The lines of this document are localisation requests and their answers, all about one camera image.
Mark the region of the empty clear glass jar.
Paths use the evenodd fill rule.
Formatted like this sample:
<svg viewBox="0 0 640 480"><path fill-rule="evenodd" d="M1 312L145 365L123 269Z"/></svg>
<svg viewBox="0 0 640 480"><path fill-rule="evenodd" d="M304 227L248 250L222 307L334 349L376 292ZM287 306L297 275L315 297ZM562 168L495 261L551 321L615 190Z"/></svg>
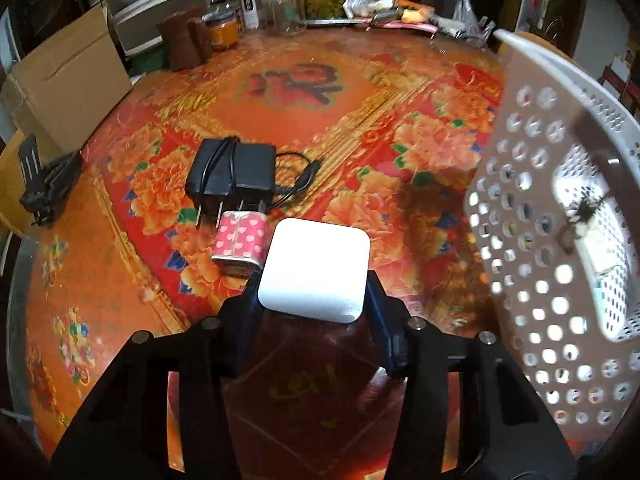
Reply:
<svg viewBox="0 0 640 480"><path fill-rule="evenodd" d="M304 0L272 0L273 26L280 36L296 36L306 26Z"/></svg>

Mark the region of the white perforated plastic basket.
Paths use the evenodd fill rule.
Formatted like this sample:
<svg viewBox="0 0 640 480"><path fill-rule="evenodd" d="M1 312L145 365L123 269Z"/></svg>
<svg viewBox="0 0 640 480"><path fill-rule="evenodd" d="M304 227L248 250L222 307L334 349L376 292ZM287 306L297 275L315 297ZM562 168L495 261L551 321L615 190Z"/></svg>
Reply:
<svg viewBox="0 0 640 480"><path fill-rule="evenodd" d="M506 348L562 433L605 441L639 391L639 126L500 30L506 86L464 210Z"/></svg>

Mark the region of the brown ceramic cup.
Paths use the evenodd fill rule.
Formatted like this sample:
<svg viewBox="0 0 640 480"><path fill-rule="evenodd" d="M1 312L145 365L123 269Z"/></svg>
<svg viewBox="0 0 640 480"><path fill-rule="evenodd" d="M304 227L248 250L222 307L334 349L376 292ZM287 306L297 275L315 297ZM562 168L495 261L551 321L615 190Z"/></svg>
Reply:
<svg viewBox="0 0 640 480"><path fill-rule="evenodd" d="M192 8L166 16L156 24L168 47L169 68L173 72L207 63L213 56L212 37L203 22L204 8Z"/></svg>

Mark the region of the small jar orange contents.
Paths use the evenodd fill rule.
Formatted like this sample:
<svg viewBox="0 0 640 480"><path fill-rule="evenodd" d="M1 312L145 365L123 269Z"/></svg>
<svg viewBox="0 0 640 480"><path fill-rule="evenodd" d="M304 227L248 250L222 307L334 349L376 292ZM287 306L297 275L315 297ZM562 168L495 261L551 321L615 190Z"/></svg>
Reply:
<svg viewBox="0 0 640 480"><path fill-rule="evenodd" d="M214 50L228 50L240 41L238 21L231 10L218 10L205 14L203 22L208 28Z"/></svg>

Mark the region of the pink polka dot charger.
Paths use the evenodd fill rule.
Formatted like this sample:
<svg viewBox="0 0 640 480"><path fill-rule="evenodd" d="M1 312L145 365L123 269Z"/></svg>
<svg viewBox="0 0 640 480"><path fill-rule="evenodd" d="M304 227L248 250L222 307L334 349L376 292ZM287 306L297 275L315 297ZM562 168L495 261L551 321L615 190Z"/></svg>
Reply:
<svg viewBox="0 0 640 480"><path fill-rule="evenodd" d="M235 209L219 204L210 258L222 274L248 278L264 268L272 237L266 209L263 200L248 208L244 202Z"/></svg>

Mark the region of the white square power adapter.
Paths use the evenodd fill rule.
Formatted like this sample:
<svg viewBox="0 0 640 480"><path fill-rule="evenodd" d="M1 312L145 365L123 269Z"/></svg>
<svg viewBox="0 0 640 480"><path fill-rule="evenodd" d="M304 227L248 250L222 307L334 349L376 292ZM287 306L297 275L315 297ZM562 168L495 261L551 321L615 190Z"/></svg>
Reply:
<svg viewBox="0 0 640 480"><path fill-rule="evenodd" d="M296 218L278 223L258 300L268 310L340 324L357 321L369 270L369 235Z"/></svg>

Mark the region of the cardboard box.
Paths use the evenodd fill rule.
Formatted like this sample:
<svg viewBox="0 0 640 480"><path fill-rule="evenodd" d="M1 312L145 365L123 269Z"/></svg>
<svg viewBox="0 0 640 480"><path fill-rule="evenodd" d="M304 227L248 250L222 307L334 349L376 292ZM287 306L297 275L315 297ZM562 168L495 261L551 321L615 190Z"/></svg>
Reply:
<svg viewBox="0 0 640 480"><path fill-rule="evenodd" d="M41 156L55 158L80 150L130 90L96 6L18 62L1 101L17 129L36 137Z"/></svg>

